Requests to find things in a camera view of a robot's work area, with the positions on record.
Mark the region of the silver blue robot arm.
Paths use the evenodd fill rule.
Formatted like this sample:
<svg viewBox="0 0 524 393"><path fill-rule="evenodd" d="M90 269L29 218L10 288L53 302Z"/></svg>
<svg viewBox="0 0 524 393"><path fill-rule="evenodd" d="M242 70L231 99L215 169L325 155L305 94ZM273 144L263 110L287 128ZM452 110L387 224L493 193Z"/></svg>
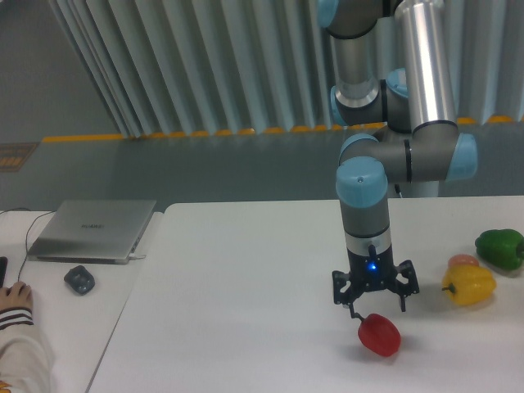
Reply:
<svg viewBox="0 0 524 393"><path fill-rule="evenodd" d="M330 98L341 125L381 121L374 135L345 140L336 191L350 269L332 275L333 300L352 309L364 293L400 299L419 291L413 263L393 260L388 188L471 178L475 138L460 133L445 55L442 1L320 1L319 25L333 38L337 83ZM391 16L400 27L406 89L373 72L372 32Z"/></svg>

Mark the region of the cream sleeved forearm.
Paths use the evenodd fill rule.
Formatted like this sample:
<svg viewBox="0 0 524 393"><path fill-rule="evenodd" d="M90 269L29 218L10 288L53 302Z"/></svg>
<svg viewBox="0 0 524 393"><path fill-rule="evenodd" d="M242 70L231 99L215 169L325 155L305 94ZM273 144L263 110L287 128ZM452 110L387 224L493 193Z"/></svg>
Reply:
<svg viewBox="0 0 524 393"><path fill-rule="evenodd" d="M52 352L29 308L1 311L1 392L50 392Z"/></svg>

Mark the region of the person's hand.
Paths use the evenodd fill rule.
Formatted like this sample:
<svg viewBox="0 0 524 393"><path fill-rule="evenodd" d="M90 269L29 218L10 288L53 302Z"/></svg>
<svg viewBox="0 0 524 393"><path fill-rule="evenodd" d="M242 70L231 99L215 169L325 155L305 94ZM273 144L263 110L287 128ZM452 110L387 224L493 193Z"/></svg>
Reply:
<svg viewBox="0 0 524 393"><path fill-rule="evenodd" d="M16 282L12 287L2 287L0 292L1 312L15 309L33 311L32 288L24 282Z"/></svg>

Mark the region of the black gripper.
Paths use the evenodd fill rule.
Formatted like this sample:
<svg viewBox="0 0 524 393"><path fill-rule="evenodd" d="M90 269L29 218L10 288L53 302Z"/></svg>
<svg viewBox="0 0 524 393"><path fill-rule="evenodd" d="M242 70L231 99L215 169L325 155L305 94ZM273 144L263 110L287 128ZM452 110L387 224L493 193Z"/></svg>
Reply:
<svg viewBox="0 0 524 393"><path fill-rule="evenodd" d="M365 292L389 290L400 298L400 310L406 311L406 298L420 292L412 260L393 264L392 246L373 255L357 255L348 250L350 272L332 271L333 302L350 311L350 317L362 320L354 302Z"/></svg>

